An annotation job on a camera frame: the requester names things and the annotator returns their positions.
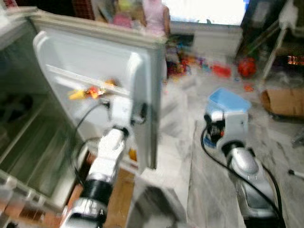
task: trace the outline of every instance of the pink shirt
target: pink shirt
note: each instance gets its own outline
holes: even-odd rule
[[[165,36],[162,0],[143,0],[147,30],[157,36]]]

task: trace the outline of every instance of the refrigerator door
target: refrigerator door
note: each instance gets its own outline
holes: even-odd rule
[[[165,39],[127,28],[66,16],[40,13],[32,16],[38,35],[33,45],[42,72],[67,116],[77,125],[94,99],[70,100],[69,92],[90,86],[106,87],[133,99],[137,107],[147,105],[146,122],[133,127],[138,170],[156,168],[157,133]],[[114,79],[117,86],[104,84]],[[101,136],[112,126],[100,107],[83,122],[83,139]]]

